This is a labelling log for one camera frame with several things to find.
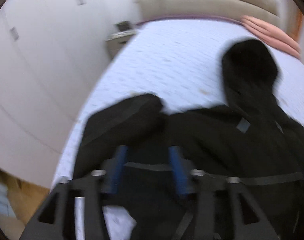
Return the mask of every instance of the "nightstand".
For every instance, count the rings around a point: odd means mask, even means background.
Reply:
[[[135,30],[128,30],[125,32],[114,33],[106,40],[108,51],[111,58],[122,49],[122,47],[136,34]]]

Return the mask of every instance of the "silver bolt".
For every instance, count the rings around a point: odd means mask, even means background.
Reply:
[[[107,174],[106,170],[94,170],[91,172],[92,176],[104,176]]]
[[[61,177],[59,181],[60,184],[68,184],[68,182],[69,182],[68,177]]]
[[[235,184],[235,183],[240,183],[241,182],[239,177],[228,177],[226,180],[230,184]]]
[[[203,170],[191,170],[192,176],[204,176],[205,172]]]

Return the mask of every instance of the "pink pillow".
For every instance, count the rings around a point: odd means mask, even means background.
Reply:
[[[299,44],[280,28],[251,16],[242,16],[243,26],[267,45],[300,59]]]

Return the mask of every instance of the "beige upholstered headboard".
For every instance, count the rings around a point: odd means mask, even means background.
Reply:
[[[279,27],[276,0],[136,0],[144,21],[158,17],[213,15],[240,20],[254,16]]]

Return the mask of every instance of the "mattress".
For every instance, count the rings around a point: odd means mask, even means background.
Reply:
[[[248,38],[255,36],[230,22],[180,19],[146,23],[113,60],[81,109],[62,152],[53,185],[61,176],[72,177],[88,117],[124,98],[154,93],[163,99],[167,113],[224,104],[222,55],[232,43]],[[267,47],[280,70],[274,91],[279,105],[304,125],[304,65],[284,52]]]

